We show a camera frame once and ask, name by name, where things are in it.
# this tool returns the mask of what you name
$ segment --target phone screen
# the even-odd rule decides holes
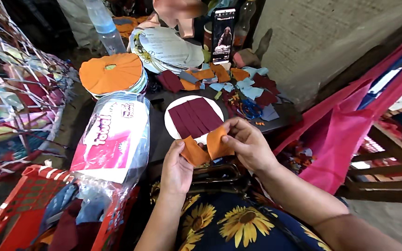
[[[214,12],[212,36],[212,62],[229,62],[234,37],[235,9],[218,9]]]

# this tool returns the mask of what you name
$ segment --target gray concrete wall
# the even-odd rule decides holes
[[[262,65],[298,105],[402,26],[402,0],[266,0],[253,48],[274,32]]]

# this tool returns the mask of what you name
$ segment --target right hand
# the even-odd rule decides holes
[[[240,117],[228,119],[222,125],[228,134],[221,140],[232,147],[238,160],[248,170],[267,171],[276,166],[278,161],[260,130]]]

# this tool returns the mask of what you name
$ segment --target water bottle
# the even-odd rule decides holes
[[[88,10],[89,19],[99,34],[109,55],[126,53],[125,44],[120,37],[119,31],[114,25],[113,19],[108,14],[105,6],[100,0],[84,0]]]

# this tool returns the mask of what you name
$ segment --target plastic crate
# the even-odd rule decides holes
[[[38,235],[46,206],[66,182],[72,179],[70,173],[63,170],[39,165],[26,168],[22,178],[0,207],[0,240],[3,238],[0,250],[12,251],[29,247]],[[123,232],[139,189],[139,186],[136,186],[129,193],[129,199],[122,203],[117,196],[113,197],[114,203],[108,208],[91,251],[117,248],[116,237],[121,236]]]

